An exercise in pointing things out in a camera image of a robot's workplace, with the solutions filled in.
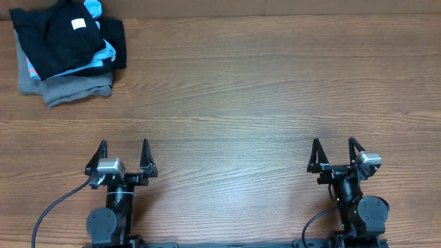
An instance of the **folded clothes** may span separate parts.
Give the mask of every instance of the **folded clothes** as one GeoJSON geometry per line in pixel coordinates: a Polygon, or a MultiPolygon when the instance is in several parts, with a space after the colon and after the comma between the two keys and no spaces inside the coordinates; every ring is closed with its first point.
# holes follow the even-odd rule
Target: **folded clothes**
{"type": "MultiPolygon", "coordinates": [[[[101,67],[104,66],[103,63],[103,59],[107,59],[110,58],[111,61],[114,61],[116,59],[116,51],[115,49],[112,47],[112,45],[110,45],[110,43],[108,43],[106,40],[104,40],[105,42],[105,48],[102,49],[101,51],[97,52],[92,61],[90,61],[90,63],[88,63],[87,65],[81,66],[80,68],[76,68],[76,69],[72,69],[72,70],[67,70],[65,72],[62,73],[58,73],[57,75],[51,76],[52,77],[56,77],[56,76],[63,76],[63,75],[69,75],[69,74],[73,74],[74,72],[78,72],[80,70],[84,70],[87,68],[95,68],[95,67],[101,67]]],[[[35,70],[33,64],[29,61],[28,58],[26,58],[27,62],[28,62],[28,70],[29,70],[29,75],[33,78],[33,79],[40,79],[40,76],[38,75],[37,71],[35,70]]]]}
{"type": "Polygon", "coordinates": [[[82,70],[71,72],[70,76],[97,76],[106,72],[113,72],[127,67],[127,49],[125,46],[125,35],[123,22],[117,19],[100,18],[100,35],[116,51],[116,58],[110,57],[101,60],[102,66],[88,67],[82,70]]]}
{"type": "Polygon", "coordinates": [[[87,65],[105,48],[95,20],[82,3],[58,0],[38,11],[10,10],[23,51],[41,79],[87,65]]]}
{"type": "Polygon", "coordinates": [[[26,55],[21,49],[17,33],[17,60],[19,62],[19,91],[22,94],[43,95],[48,107],[82,99],[87,96],[111,96],[113,74],[101,76],[57,76],[44,81],[32,79],[26,65],[26,55]]]}

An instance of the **wood grain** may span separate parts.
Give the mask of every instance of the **wood grain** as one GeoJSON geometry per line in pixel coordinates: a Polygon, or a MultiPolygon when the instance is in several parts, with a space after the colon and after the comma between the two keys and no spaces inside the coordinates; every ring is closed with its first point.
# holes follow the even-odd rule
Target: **wood grain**
{"type": "MultiPolygon", "coordinates": [[[[10,20],[10,8],[43,10],[55,2],[3,0],[0,1],[0,20],[10,20]]],[[[101,3],[105,16],[117,18],[441,12],[439,0],[101,0],[101,3]]]]}
{"type": "MultiPolygon", "coordinates": [[[[124,19],[127,69],[114,94],[48,109],[17,90],[12,24],[0,22],[0,247],[29,247],[40,213],[86,180],[99,141],[136,170],[148,241],[290,241],[332,206],[306,173],[319,137],[333,164],[355,136],[384,159],[362,182],[390,206],[391,247],[441,242],[441,14],[124,19]]],[[[79,247],[104,189],[45,218],[39,247],[79,247]]],[[[308,237],[338,228],[317,220],[308,237]]]]}

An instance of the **clothing tag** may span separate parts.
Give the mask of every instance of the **clothing tag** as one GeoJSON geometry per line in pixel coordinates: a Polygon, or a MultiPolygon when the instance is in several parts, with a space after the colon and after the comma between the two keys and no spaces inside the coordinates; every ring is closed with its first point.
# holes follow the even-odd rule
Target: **clothing tag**
{"type": "Polygon", "coordinates": [[[71,20],[71,23],[74,30],[77,28],[85,28],[85,21],[83,18],[71,20]]]}

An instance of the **gray fabric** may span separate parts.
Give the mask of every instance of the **gray fabric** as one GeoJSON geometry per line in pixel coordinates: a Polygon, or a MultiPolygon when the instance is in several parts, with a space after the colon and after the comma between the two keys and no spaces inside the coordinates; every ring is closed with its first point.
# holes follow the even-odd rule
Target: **gray fabric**
{"type": "Polygon", "coordinates": [[[43,81],[32,79],[28,72],[26,54],[17,41],[17,60],[19,62],[19,91],[22,94],[42,95],[48,107],[70,102],[87,96],[111,96],[113,73],[101,76],[56,76],[43,81]]]}

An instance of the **black shirt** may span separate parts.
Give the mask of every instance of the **black shirt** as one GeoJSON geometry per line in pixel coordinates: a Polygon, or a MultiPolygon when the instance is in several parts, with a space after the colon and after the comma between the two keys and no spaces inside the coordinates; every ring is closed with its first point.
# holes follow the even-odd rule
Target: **black shirt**
{"type": "Polygon", "coordinates": [[[41,80],[87,65],[94,53],[105,47],[94,19],[81,1],[58,0],[43,11],[9,11],[21,47],[41,80]],[[75,19],[80,19],[85,27],[75,27],[75,19]]]}
{"type": "Polygon", "coordinates": [[[100,18],[100,33],[116,51],[116,58],[103,59],[103,66],[86,68],[69,73],[70,76],[98,76],[106,72],[113,72],[117,69],[124,69],[127,66],[127,48],[125,46],[125,35],[123,22],[117,19],[100,18]]]}

